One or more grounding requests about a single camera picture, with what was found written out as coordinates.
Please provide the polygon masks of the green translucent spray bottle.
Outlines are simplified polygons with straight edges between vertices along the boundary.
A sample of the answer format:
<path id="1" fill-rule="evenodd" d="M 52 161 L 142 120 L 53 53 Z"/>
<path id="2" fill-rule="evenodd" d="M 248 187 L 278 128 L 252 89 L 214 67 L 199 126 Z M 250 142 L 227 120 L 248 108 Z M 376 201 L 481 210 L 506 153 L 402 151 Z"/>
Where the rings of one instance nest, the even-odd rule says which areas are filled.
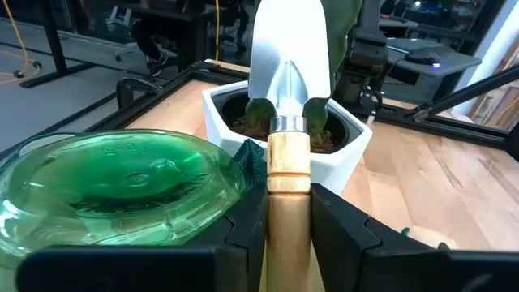
<path id="1" fill-rule="evenodd" d="M 0 160 L 0 267 L 51 245 L 182 245 L 246 186 L 227 152 L 193 135 L 43 135 Z"/>

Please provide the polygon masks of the person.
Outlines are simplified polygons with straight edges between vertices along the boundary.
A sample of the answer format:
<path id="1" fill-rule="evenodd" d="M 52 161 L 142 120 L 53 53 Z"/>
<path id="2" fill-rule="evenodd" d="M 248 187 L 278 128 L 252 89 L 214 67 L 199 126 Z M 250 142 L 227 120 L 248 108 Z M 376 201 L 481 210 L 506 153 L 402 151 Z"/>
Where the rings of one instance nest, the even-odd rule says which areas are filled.
<path id="1" fill-rule="evenodd" d="M 131 29 L 131 36 L 146 57 L 147 67 L 153 77 L 162 72 L 162 66 L 168 63 L 170 53 L 160 49 L 154 39 L 166 40 L 175 48 L 179 48 L 178 35 L 173 31 L 174 21 L 157 15 L 141 14 L 141 19 Z"/>

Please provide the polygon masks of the black aluminium table frame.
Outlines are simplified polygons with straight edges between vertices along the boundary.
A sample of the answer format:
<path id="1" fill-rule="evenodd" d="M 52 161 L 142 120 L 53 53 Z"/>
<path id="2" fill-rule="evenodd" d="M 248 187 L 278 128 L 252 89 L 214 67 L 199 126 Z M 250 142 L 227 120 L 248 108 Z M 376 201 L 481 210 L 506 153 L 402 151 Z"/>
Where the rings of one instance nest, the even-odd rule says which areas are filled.
<path id="1" fill-rule="evenodd" d="M 44 135 L 55 132 L 113 99 L 118 102 L 118 110 L 109 117 L 88 127 L 87 130 L 117 129 L 133 122 L 139 114 L 151 109 L 152 106 L 164 100 L 170 93 L 178 91 L 189 81 L 199 80 L 223 85 L 243 81 L 247 77 L 248 74 L 246 72 L 227 69 L 222 65 L 210 62 L 196 62 L 177 77 L 166 81 L 161 87 L 151 84 L 144 79 L 125 77 L 116 83 L 116 92 L 101 98 L 93 105 L 72 114 L 62 121 L 46 127 L 37 134 Z M 458 122 L 454 119 L 439 117 L 438 115 L 431 116 L 422 121 L 415 121 L 412 117 L 413 109 L 404 109 L 382 103 L 377 105 L 378 112 L 375 117 L 378 121 L 394 126 L 504 150 L 515 160 L 519 161 L 519 124 L 511 131 L 502 131 L 468 122 Z"/>

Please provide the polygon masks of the wooden-handled metal trowel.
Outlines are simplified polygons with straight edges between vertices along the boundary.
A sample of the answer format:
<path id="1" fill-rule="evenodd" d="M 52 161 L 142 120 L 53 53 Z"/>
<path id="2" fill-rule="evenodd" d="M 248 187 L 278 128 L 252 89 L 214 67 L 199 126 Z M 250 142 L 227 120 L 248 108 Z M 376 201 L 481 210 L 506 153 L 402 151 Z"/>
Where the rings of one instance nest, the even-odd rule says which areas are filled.
<path id="1" fill-rule="evenodd" d="M 304 105 L 331 94 L 320 0 L 261 0 L 248 96 L 276 115 L 267 141 L 266 292 L 307 292 L 311 255 L 311 141 Z"/>

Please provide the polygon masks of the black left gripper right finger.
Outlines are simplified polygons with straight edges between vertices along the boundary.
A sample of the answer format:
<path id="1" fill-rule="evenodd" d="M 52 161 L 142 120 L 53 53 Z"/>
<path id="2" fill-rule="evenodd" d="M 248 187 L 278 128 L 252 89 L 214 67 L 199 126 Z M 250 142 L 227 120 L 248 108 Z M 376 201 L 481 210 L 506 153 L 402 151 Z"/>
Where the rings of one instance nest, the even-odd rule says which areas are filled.
<path id="1" fill-rule="evenodd" d="M 317 183 L 311 239 L 326 292 L 519 292 L 519 252 L 429 247 Z"/>

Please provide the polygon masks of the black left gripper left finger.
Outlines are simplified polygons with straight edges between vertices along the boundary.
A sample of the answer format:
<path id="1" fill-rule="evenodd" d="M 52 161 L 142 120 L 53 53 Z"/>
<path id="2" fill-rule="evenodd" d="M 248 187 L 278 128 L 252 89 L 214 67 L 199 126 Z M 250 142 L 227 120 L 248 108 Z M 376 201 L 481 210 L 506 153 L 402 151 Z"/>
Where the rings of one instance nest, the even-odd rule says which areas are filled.
<path id="1" fill-rule="evenodd" d="M 181 246 L 54 246 L 26 258 L 18 292 L 252 292 L 260 287 L 267 190 L 257 184 Z"/>

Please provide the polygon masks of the black desk leg frame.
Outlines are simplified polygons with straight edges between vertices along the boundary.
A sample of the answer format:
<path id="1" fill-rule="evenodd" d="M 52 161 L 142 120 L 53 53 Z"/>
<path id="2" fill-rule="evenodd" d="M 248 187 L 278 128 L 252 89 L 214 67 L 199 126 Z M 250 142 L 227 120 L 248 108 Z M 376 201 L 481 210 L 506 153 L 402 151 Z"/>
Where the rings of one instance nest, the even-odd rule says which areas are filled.
<path id="1" fill-rule="evenodd" d="M 49 43 L 50 51 L 54 60 L 56 71 L 39 75 L 22 81 L 19 86 L 22 88 L 34 88 L 62 77 L 93 68 L 95 65 L 90 62 L 80 62 L 79 65 L 68 67 L 64 57 L 61 42 L 58 37 L 58 30 L 54 21 L 50 0 L 40 0 L 40 15 L 45 30 L 45 35 Z"/>

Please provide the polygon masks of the black diagonal stand bar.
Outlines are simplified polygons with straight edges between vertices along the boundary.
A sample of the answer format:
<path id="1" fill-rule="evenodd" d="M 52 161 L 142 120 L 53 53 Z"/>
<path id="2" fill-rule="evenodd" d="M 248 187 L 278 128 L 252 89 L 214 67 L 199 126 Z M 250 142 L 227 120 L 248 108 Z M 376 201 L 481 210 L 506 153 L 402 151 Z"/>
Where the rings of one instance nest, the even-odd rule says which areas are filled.
<path id="1" fill-rule="evenodd" d="M 517 79 L 519 79 L 519 64 L 453 92 L 436 102 L 420 105 L 413 109 L 412 117 L 415 121 L 422 121 Z"/>

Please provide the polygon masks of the white hexagonal plant pot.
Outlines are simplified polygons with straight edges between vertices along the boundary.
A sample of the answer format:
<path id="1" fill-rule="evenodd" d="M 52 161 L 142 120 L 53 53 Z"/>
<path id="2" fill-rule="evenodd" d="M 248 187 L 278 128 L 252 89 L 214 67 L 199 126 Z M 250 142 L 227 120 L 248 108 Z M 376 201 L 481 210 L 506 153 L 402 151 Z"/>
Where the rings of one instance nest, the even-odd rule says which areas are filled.
<path id="1" fill-rule="evenodd" d="M 225 84 L 202 91 L 207 139 L 234 156 L 246 136 L 230 129 L 243 116 L 248 102 L 247 81 Z M 327 104 L 325 129 L 336 147 L 331 153 L 311 154 L 311 181 L 341 194 L 367 148 L 372 130 L 333 99 Z"/>

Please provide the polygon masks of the tall green cactus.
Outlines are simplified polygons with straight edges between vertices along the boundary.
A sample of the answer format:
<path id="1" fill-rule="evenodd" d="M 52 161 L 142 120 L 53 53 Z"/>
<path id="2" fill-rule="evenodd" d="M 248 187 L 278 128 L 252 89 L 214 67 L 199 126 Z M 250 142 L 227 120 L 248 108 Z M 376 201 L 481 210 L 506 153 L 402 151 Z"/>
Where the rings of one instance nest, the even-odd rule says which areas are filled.
<path id="1" fill-rule="evenodd" d="M 249 125 L 316 135 L 362 0 L 261 0 L 248 80 Z"/>

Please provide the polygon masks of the black computer mouse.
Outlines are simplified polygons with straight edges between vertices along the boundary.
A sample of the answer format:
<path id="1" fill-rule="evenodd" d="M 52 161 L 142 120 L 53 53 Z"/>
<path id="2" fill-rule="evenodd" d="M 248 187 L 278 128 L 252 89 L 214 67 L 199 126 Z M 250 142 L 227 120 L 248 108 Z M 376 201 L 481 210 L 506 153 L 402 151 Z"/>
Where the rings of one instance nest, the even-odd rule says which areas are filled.
<path id="1" fill-rule="evenodd" d="M 435 66 L 440 62 L 440 56 L 432 50 L 413 50 L 405 55 L 405 60 L 415 64 Z"/>

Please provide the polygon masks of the green pruning shears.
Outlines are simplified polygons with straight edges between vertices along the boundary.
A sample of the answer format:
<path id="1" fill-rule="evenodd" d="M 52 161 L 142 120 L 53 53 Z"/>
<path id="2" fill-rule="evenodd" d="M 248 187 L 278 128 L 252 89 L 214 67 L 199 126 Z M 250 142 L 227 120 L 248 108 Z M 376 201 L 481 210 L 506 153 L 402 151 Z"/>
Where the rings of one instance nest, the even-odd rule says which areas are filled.
<path id="1" fill-rule="evenodd" d="M 410 236 L 410 228 L 408 227 L 405 227 L 402 231 L 401 231 L 401 234 L 409 237 Z M 440 241 L 437 245 L 437 249 L 438 250 L 441 250 L 441 251 L 450 251 L 451 248 L 448 246 L 448 244 L 446 242 L 443 242 L 443 241 Z"/>

